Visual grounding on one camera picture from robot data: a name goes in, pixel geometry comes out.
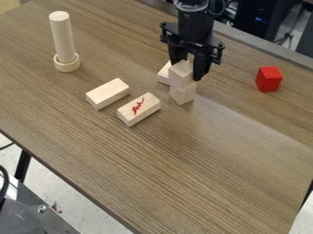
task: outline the red writing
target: red writing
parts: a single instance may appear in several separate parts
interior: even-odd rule
[[[134,112],[135,115],[137,115],[138,110],[144,104],[144,102],[145,102],[145,97],[142,99],[142,101],[138,102],[135,107],[132,108],[132,111]]]

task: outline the stacked wooden blocks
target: stacked wooden blocks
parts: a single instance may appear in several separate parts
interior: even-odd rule
[[[170,85],[169,96],[178,105],[182,105],[196,98],[197,83],[193,80],[192,64],[181,60],[173,66],[170,61],[157,73],[156,80]]]

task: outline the metal frame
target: metal frame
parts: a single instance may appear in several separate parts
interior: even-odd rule
[[[19,156],[15,178],[21,182],[24,183],[27,171],[29,168],[31,156],[24,150],[22,150],[21,155]]]

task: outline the red block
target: red block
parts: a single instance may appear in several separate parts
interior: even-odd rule
[[[256,85],[259,91],[276,91],[279,88],[283,75],[276,66],[260,67],[256,77]]]

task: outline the wooden block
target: wooden block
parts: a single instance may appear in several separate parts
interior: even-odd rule
[[[185,89],[170,87],[169,96],[171,96],[178,105],[185,104],[196,99],[197,83],[194,81]]]
[[[129,86],[116,78],[86,93],[86,99],[97,111],[129,94]]]
[[[127,103],[117,110],[117,116],[128,126],[142,121],[161,109],[161,101],[150,92]]]
[[[157,75],[156,80],[160,83],[166,84],[169,86],[169,79],[168,79],[168,70],[172,66],[171,62],[169,61],[163,69],[161,69]]]
[[[170,86],[185,89],[194,82],[192,64],[186,60],[181,60],[169,68],[168,76]]]

